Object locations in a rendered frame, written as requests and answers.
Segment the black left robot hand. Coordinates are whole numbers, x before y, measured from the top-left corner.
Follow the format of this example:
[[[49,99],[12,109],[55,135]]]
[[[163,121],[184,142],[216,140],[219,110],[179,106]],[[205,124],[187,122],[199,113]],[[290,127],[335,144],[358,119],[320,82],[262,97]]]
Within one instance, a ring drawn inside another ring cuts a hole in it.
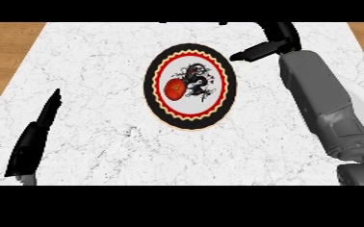
[[[48,135],[61,104],[61,94],[60,89],[57,89],[37,120],[28,123],[18,138],[5,172],[6,177],[31,175],[36,172],[43,158]]]

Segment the black rimmed patterned plate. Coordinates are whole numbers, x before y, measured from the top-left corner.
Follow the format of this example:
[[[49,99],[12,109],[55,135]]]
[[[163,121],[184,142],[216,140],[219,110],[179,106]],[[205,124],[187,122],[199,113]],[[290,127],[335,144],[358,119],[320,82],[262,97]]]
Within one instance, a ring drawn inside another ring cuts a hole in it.
[[[178,101],[165,96],[165,85],[175,78],[187,87]],[[224,55],[196,43],[166,48],[148,66],[144,96],[151,112],[173,128],[196,131],[215,125],[237,97],[237,75]]]

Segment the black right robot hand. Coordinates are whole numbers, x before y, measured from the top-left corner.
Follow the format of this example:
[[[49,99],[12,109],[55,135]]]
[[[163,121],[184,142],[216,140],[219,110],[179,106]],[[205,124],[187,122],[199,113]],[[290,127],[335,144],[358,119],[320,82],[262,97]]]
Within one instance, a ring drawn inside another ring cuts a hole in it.
[[[292,22],[259,22],[267,41],[231,55],[231,61],[255,62],[271,54],[302,50],[301,36]]]

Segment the red tomato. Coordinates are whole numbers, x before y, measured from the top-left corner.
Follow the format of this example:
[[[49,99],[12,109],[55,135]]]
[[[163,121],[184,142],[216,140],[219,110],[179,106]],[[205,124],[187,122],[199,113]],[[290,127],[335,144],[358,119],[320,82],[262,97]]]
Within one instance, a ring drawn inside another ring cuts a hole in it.
[[[171,79],[165,85],[165,96],[169,100],[178,101],[187,91],[185,83],[181,79]]]

